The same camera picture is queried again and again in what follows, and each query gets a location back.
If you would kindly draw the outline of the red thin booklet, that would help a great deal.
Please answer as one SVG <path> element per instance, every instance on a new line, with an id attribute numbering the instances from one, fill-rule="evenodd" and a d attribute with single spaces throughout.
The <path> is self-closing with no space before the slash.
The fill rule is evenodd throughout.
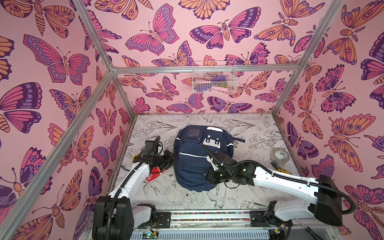
<path id="1" fill-rule="evenodd" d="M 154 182 L 159 177 L 161 177 L 165 173 L 169 172 L 171 169 L 172 169 L 172 167 L 169 169 L 164 169 L 164 170 L 160 171 L 159 167 L 153 168 L 153 170 L 150 172 L 150 174 L 146 177 L 145 183 L 150 184 L 150 183 Z"/>

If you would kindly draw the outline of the navy blue student backpack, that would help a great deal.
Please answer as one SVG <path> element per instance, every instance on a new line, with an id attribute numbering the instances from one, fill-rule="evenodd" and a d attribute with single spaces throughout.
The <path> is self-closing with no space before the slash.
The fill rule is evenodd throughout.
<path id="1" fill-rule="evenodd" d="M 208 152 L 203 146 L 214 153 L 234 155 L 234 142 L 245 140 L 234 138 L 227 131 L 209 126 L 190 125 L 180 130 L 174 142 L 174 171 L 178 184 L 195 192 L 209 192 L 216 187 L 209 183 L 206 174 L 213 170 L 207 160 Z"/>

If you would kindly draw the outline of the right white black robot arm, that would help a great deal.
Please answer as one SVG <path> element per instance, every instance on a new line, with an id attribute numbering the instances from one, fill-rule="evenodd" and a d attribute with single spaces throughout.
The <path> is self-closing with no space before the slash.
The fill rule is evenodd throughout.
<path id="1" fill-rule="evenodd" d="M 214 185 L 233 182 L 275 189 L 296 197 L 288 202 L 271 201 L 264 216 L 271 225 L 294 219 L 317 219 L 335 227 L 343 224 L 343 215 L 352 214 L 356 204 L 352 198 L 339 191 L 327 176 L 304 178 L 270 170 L 251 160 L 234 161 L 223 153 L 209 153 L 207 161 L 212 165 L 206 178 Z"/>

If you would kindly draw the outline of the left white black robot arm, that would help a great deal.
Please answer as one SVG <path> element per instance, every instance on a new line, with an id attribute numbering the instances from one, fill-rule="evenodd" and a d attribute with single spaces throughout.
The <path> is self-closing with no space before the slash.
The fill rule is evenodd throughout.
<path id="1" fill-rule="evenodd" d="M 162 172 L 173 165 L 172 153 L 159 149 L 163 146 L 160 139 L 157 136 L 155 140 L 147 141 L 145 150 L 134 159 L 123 181 L 108 195 L 96 201 L 93 240 L 129 240 L 137 227 L 154 221 L 154 206 L 143 204 L 133 209 L 131 200 L 153 169 L 159 168 Z"/>

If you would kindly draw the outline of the clear tape roll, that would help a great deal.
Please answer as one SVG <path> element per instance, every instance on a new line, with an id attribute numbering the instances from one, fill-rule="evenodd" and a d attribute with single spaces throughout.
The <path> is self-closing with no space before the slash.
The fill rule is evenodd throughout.
<path id="1" fill-rule="evenodd" d="M 272 163 L 282 167 L 291 160 L 291 155 L 285 149 L 274 148 L 270 154 L 270 158 Z"/>

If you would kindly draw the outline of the yellow handled pliers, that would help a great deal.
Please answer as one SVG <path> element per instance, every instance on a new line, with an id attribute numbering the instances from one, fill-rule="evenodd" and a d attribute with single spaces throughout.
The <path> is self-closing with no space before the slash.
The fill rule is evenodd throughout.
<path id="1" fill-rule="evenodd" d="M 275 163 L 271 163 L 271 165 L 275 168 L 276 171 L 291 175 L 291 173 L 289 171 L 287 171 L 284 168 L 276 165 Z"/>

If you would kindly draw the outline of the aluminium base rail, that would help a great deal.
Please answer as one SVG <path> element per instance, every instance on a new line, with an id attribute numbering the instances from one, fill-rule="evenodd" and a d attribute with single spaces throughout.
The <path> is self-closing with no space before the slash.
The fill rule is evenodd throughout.
<path id="1" fill-rule="evenodd" d="M 323 240 L 341 240 L 338 228 L 316 219 L 301 219 L 276 227 L 264 220 L 264 210 L 159 210 L 155 226 L 133 230 L 131 240 L 310 240 L 305 227 Z"/>

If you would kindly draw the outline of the black handled screwdriver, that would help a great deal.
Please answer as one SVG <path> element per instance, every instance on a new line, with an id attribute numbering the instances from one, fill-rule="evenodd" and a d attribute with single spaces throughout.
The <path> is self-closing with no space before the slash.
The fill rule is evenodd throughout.
<path id="1" fill-rule="evenodd" d="M 307 227 L 301 220 L 297 219 L 297 221 L 305 228 L 306 232 L 309 233 L 314 240 L 323 240 L 318 234 L 316 234 L 310 227 Z"/>

